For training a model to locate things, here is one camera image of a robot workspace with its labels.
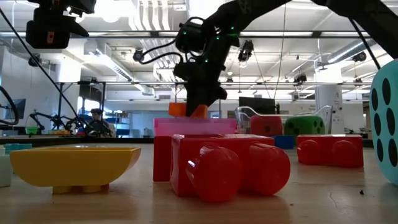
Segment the yellow toy block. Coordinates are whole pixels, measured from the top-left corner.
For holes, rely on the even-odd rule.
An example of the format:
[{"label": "yellow toy block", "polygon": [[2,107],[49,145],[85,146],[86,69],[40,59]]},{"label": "yellow toy block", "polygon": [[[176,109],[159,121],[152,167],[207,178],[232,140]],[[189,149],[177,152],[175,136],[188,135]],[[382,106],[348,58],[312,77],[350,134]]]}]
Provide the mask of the yellow toy block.
[{"label": "yellow toy block", "polygon": [[28,184],[53,193],[98,192],[130,169],[141,154],[131,147],[45,147],[12,151],[15,173]]}]

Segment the table surface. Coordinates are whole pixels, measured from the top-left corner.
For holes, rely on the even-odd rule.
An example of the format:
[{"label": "table surface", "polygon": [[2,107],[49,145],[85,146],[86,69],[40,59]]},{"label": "table surface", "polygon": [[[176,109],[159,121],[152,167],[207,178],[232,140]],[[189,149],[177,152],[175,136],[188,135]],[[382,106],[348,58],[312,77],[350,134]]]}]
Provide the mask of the table surface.
[{"label": "table surface", "polygon": [[152,181],[152,144],[123,146],[141,147],[141,158],[109,193],[52,195],[50,187],[14,177],[12,187],[0,188],[0,223],[398,223],[398,187],[381,174],[370,149],[363,169],[304,166],[288,152],[292,172],[276,196],[238,194],[206,204]]}]

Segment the large red toy block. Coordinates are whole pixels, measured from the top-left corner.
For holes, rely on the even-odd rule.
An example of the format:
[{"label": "large red toy block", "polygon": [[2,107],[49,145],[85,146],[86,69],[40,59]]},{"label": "large red toy block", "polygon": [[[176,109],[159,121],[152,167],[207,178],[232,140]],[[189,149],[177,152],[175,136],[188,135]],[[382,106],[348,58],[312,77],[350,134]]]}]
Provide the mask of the large red toy block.
[{"label": "large red toy block", "polygon": [[283,125],[280,116],[258,116],[250,118],[251,134],[260,136],[283,135]]},{"label": "large red toy block", "polygon": [[[239,157],[243,166],[243,181],[239,189],[253,190],[261,195],[272,195],[279,191],[287,182],[290,175],[290,162],[287,154],[274,146],[274,140],[264,136],[245,134],[221,134],[221,135],[174,135],[172,139],[172,172],[170,183],[179,197],[191,197],[199,195],[203,200],[220,201],[214,197],[204,197],[203,192],[198,189],[198,184],[190,181],[192,179],[192,167],[198,167],[202,162],[202,153],[206,149],[225,148]],[[239,172],[233,166],[235,159],[229,162],[211,162],[212,165],[202,166],[202,186],[205,195],[217,195],[224,192],[230,198],[233,187],[226,190],[222,187],[211,187],[214,179],[228,180],[235,183],[232,177],[239,176]],[[232,168],[227,169],[222,164],[229,164]]]},{"label": "large red toy block", "polygon": [[154,181],[169,181],[172,163],[172,137],[155,136],[154,139]]},{"label": "large red toy block", "polygon": [[363,167],[360,135],[300,135],[297,145],[298,161],[302,164]]}]

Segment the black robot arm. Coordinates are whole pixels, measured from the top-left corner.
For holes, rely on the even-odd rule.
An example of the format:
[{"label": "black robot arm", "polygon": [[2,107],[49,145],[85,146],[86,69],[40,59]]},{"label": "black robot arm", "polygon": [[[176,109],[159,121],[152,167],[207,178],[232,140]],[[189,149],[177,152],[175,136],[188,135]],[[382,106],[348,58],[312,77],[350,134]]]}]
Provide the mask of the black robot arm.
[{"label": "black robot arm", "polygon": [[[183,53],[196,52],[192,60],[180,62],[174,75],[187,81],[187,110],[210,106],[225,99],[218,81],[232,45],[239,47],[238,34],[253,20],[291,0],[235,0],[221,5],[202,25],[188,20],[180,25],[175,40]],[[356,21],[393,58],[398,58],[398,17],[380,0],[312,0],[333,12]]]}]

